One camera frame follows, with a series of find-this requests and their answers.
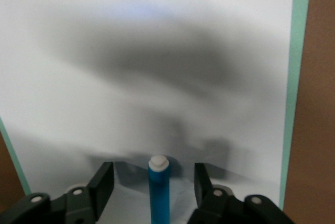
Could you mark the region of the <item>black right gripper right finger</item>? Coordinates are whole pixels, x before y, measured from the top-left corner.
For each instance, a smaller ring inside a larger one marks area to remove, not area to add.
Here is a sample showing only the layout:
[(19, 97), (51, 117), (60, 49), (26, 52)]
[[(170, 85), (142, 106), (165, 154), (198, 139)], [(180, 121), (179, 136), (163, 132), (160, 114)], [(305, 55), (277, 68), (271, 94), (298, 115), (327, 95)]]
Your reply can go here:
[(194, 165), (197, 208), (187, 224), (292, 224), (269, 198), (249, 195), (238, 200), (229, 187), (213, 185), (204, 163)]

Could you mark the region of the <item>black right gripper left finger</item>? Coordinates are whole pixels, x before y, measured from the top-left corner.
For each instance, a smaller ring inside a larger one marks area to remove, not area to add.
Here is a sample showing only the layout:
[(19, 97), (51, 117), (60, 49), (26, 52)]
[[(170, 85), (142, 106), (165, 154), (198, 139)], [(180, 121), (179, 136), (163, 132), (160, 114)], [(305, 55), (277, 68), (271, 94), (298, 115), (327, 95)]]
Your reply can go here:
[(96, 224), (114, 189), (114, 164), (104, 162), (89, 183), (51, 199), (46, 193), (21, 198), (0, 214), (0, 224)]

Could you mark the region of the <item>blue marker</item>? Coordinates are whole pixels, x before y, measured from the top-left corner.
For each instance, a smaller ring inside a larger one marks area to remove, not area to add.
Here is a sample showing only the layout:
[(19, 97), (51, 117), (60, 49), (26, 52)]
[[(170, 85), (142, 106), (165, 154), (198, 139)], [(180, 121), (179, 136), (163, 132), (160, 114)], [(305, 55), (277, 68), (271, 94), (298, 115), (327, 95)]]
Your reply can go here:
[(155, 155), (148, 162), (151, 224), (170, 224), (170, 163)]

